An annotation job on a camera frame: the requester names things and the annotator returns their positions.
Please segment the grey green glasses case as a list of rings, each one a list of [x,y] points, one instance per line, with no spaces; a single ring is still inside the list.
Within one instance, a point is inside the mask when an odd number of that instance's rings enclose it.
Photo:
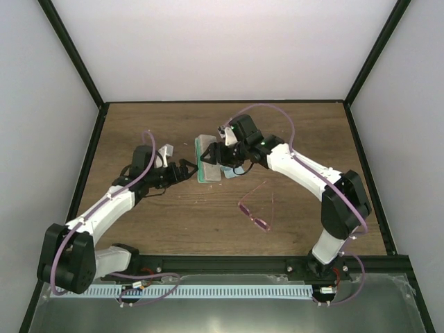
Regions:
[[[203,162],[201,156],[207,150],[210,144],[216,142],[213,135],[199,135],[195,138],[195,156],[198,166],[197,181],[199,183],[213,183],[221,181],[221,169],[218,164]]]

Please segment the light blue cleaning cloth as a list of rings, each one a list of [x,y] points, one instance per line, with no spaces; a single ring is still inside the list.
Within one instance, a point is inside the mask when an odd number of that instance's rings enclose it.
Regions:
[[[241,166],[235,169],[228,166],[220,166],[220,169],[226,179],[238,177],[240,173],[244,172],[244,169]]]

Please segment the pink sunglasses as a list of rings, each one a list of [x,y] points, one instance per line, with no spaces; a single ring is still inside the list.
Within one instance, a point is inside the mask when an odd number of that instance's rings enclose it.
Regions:
[[[262,198],[260,191],[266,184],[265,180],[251,189],[238,201],[237,207],[257,228],[264,232],[270,232],[275,217],[275,195],[271,192],[269,199],[259,201]]]

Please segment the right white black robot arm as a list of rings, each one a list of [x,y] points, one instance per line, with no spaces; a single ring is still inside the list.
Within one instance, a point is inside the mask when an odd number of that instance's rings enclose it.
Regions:
[[[283,139],[263,136],[248,114],[232,118],[218,131],[219,139],[201,135],[195,140],[201,179],[215,181],[221,167],[236,170],[249,161],[288,177],[315,195],[321,203],[323,231],[308,254],[307,268],[313,278],[325,279],[347,242],[368,231],[371,206],[358,173],[323,166]]]

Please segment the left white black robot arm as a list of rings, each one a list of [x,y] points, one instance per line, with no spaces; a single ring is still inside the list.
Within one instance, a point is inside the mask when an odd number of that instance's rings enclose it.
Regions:
[[[39,280],[50,285],[57,296],[66,292],[81,294],[97,278],[119,273],[126,280],[136,279],[142,271],[139,251],[116,243],[105,250],[96,245],[105,232],[149,191],[165,192],[190,179],[198,166],[185,159],[169,162],[173,147],[138,146],[132,162],[125,166],[105,195],[77,218],[64,225],[52,224],[46,230],[37,268]]]

